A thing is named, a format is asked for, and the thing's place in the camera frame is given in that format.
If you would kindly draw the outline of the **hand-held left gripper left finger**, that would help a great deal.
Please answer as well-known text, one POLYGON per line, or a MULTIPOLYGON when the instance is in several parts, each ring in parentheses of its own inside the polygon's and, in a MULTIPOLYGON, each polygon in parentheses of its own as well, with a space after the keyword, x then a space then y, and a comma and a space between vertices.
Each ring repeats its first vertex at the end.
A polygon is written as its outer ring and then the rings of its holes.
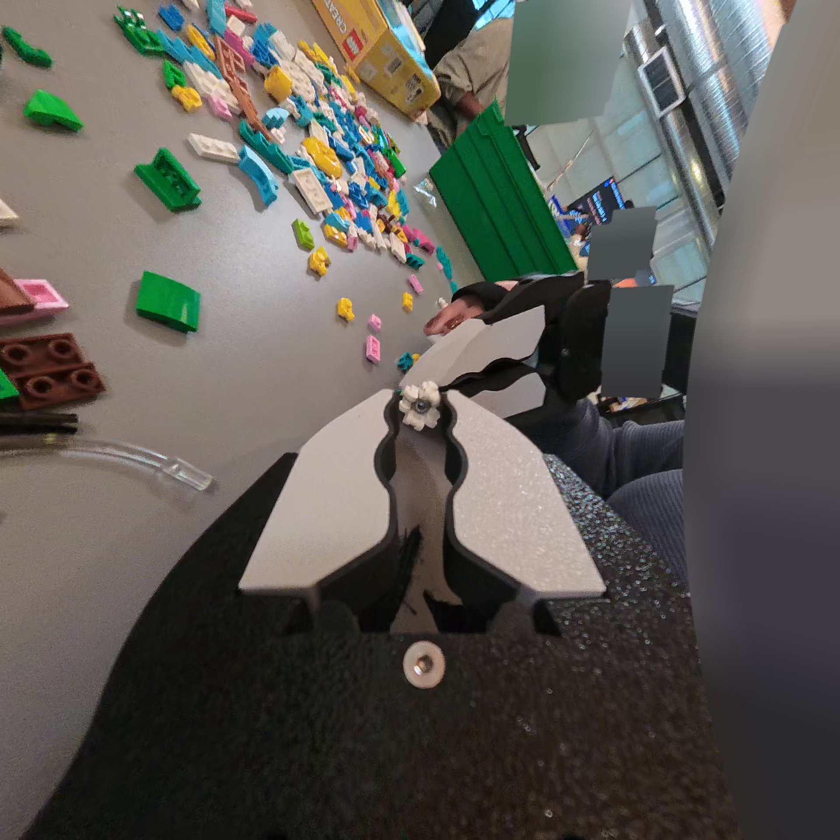
POLYGON ((380 390, 313 435, 238 583, 243 595, 371 606, 396 581, 399 395, 380 390))

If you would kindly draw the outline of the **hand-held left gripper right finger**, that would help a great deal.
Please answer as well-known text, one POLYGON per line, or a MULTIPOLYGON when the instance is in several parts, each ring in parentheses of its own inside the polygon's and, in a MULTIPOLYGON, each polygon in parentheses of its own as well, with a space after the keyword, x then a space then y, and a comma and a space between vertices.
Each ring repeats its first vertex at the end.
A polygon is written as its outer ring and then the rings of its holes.
POLYGON ((542 452, 467 396, 448 392, 446 408, 450 589, 465 601, 603 596, 606 583, 542 452))

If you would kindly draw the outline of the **white lego flower piece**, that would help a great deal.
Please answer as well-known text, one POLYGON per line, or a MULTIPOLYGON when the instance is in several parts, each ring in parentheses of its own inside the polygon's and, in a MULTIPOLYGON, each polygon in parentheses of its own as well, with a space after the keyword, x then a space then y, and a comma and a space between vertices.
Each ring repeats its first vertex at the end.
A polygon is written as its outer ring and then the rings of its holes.
POLYGON ((420 385, 407 385, 401 390, 399 410, 402 423, 417 432, 435 428, 440 419, 441 395, 438 385, 424 381, 420 385))

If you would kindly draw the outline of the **green curved lego slope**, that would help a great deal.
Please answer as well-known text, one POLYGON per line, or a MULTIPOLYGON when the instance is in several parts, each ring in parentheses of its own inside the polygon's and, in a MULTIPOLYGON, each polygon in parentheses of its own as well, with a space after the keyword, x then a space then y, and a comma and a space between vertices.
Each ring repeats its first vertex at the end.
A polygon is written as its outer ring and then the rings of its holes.
POLYGON ((179 333, 196 333, 201 316, 199 291, 172 278, 144 271, 140 279, 135 313, 179 333))

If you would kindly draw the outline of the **black lego bar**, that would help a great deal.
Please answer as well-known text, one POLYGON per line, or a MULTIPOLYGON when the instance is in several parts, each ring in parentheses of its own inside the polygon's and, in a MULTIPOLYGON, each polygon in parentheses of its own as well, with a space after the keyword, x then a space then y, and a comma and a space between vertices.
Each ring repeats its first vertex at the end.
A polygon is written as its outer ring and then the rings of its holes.
POLYGON ((1 412, 1 436, 74 435, 79 417, 75 413, 1 412))

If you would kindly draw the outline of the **white and blue curved lego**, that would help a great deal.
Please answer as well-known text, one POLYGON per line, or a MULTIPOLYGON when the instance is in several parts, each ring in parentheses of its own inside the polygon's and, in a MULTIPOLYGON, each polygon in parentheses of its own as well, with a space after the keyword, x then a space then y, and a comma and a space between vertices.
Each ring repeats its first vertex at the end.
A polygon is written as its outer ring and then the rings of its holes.
POLYGON ((279 182, 268 164, 249 147, 236 148, 231 142, 218 140, 200 133, 189 133, 186 141, 193 152, 203 160, 237 165, 239 170, 255 184, 266 206, 273 204, 279 195, 279 182))

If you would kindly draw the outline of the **yellow lego set box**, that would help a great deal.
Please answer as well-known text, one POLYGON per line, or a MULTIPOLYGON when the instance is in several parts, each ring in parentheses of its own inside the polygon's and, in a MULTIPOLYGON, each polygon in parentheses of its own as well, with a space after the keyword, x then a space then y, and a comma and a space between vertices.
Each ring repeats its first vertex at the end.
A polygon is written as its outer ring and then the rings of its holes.
POLYGON ((408 118, 440 99, 425 44, 397 1, 312 1, 343 60, 361 81, 408 118))

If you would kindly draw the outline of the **green lego wedge brick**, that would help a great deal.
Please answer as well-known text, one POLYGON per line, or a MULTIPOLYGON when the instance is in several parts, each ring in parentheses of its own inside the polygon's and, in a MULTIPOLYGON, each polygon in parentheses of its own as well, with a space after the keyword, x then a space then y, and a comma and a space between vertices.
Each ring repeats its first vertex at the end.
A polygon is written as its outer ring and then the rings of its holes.
POLYGON ((85 128, 73 108, 54 93, 37 89, 23 108, 27 120, 42 127, 59 127, 73 133, 85 128))

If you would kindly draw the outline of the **dark green lego leaf piece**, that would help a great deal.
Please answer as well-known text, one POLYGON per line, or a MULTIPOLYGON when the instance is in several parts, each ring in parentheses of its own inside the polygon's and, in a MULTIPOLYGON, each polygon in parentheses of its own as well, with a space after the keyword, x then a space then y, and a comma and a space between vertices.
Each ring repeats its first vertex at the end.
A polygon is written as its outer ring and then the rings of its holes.
POLYGON ((54 62, 51 55, 45 50, 31 45, 16 29, 4 25, 1 32, 5 42, 24 63, 44 69, 53 66, 54 62))

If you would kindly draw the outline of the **person's right hand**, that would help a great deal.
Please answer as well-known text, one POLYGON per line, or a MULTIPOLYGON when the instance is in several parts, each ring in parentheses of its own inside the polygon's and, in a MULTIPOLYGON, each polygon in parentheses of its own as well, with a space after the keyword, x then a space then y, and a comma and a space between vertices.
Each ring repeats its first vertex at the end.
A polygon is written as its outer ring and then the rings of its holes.
POLYGON ((504 298, 525 284, 521 280, 498 283, 481 281, 463 287, 453 293, 449 304, 427 321, 423 334, 428 338, 447 335, 468 320, 482 319, 486 313, 497 308, 504 298))

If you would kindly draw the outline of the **clear plastic tube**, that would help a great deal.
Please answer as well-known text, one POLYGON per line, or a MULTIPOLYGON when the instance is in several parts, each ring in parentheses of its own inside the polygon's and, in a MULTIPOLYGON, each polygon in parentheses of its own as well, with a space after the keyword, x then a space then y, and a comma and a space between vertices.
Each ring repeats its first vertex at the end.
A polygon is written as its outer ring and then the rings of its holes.
POLYGON ((181 457, 163 455, 134 444, 58 434, 8 435, 1 437, 2 456, 60 454, 121 461, 165 476, 199 492, 210 491, 215 478, 181 457))

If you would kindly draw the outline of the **pink brick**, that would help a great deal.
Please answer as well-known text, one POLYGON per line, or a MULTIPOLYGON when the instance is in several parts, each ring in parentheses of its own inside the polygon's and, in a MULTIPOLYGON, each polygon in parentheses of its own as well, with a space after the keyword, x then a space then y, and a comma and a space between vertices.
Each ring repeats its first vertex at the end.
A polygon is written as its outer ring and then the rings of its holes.
POLYGON ((70 309, 69 302, 43 279, 15 279, 1 268, 1 328, 52 319, 70 309))

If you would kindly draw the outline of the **wall display screen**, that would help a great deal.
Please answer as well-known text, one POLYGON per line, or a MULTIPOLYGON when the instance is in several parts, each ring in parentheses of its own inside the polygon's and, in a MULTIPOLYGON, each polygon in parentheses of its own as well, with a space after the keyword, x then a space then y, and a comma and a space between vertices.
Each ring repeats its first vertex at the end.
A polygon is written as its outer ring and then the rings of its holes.
POLYGON ((574 199, 566 207, 576 217, 587 217, 592 224, 609 224, 616 210, 627 209, 627 202, 621 194, 614 176, 610 176, 596 187, 574 199))

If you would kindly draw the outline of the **silver ventilation duct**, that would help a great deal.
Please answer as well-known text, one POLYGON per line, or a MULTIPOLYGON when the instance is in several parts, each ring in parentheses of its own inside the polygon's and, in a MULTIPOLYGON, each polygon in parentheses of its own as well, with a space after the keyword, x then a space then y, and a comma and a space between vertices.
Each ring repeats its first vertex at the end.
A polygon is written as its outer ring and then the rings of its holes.
POLYGON ((789 17, 788 3, 644 1, 640 5, 654 38, 668 48, 675 62, 722 205, 775 44, 789 17))

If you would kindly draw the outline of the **green lego bracket piece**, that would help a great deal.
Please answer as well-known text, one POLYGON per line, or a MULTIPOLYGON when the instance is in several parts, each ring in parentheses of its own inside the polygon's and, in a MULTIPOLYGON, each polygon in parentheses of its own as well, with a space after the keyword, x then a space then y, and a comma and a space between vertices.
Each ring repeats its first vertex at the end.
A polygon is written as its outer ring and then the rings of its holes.
POLYGON ((202 205, 201 187, 166 147, 157 150, 152 162, 136 164, 133 172, 173 214, 202 205))

